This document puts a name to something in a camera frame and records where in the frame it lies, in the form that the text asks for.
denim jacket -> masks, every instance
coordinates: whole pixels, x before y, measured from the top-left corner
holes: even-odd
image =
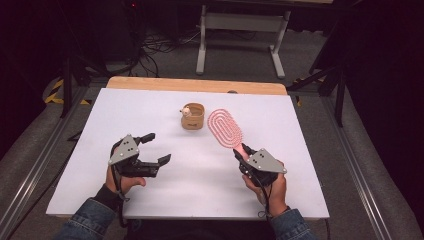
[[[115,217],[109,207],[87,199],[54,239],[103,239]],[[316,239],[297,209],[288,210],[270,222],[277,240]]]

white table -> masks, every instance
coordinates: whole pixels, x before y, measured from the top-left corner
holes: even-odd
[[[232,150],[223,148],[206,124],[192,131],[181,127],[179,110],[190,102],[203,104],[205,118],[215,109],[227,109],[243,131],[245,144],[266,148],[285,163],[286,202],[305,218],[329,217],[289,96],[108,88],[101,90],[93,106],[47,214],[75,213],[105,181],[112,145],[127,133],[153,132],[155,140],[139,145],[139,159],[155,162],[171,153],[171,160],[157,178],[147,179],[146,187],[131,189],[124,217],[258,219],[263,207],[246,188]]]

hand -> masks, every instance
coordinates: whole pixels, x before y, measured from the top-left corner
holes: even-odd
[[[133,186],[146,186],[146,180],[142,177],[121,177],[121,181],[118,179],[118,183],[119,182],[121,182],[121,190],[124,195],[129,192]],[[106,187],[109,188],[110,191],[116,193],[116,186],[113,181],[112,168],[110,166],[107,168]]]
[[[263,196],[261,188],[256,187],[248,176],[243,175],[242,177],[244,182],[246,183],[246,186],[254,193],[256,193],[256,197],[258,198],[259,202],[265,204],[265,198]],[[272,185],[265,187],[265,192],[268,196],[271,192],[271,195],[269,196],[269,213],[272,217],[280,215],[287,209],[286,190],[286,178],[282,173],[278,174],[277,179],[272,183]]]

person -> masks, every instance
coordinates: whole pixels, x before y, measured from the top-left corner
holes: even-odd
[[[242,176],[247,188],[262,202],[261,189],[246,175]],[[146,186],[144,178],[121,178],[121,189],[125,194],[132,187]],[[270,224],[277,240],[316,239],[298,209],[291,209],[285,202],[286,178],[279,173],[271,186],[265,188],[269,195]],[[107,170],[106,182],[97,195],[87,199],[77,212],[62,226],[54,239],[103,239],[108,226],[116,217],[119,204],[112,170]]]

table leg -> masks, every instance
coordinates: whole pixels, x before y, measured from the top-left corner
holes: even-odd
[[[274,67],[275,67],[275,71],[277,72],[278,78],[284,78],[286,76],[283,70],[283,66],[281,64],[280,55],[278,55],[278,51],[280,50],[281,42],[283,41],[287,24],[289,23],[290,13],[291,13],[290,11],[286,11],[284,13],[284,17],[281,18],[281,24],[278,29],[275,45],[269,46],[269,49],[271,51],[272,61],[274,62]]]
[[[200,47],[199,55],[197,57],[196,74],[202,75],[205,70],[206,58],[206,6],[202,6],[202,15],[200,17]]]

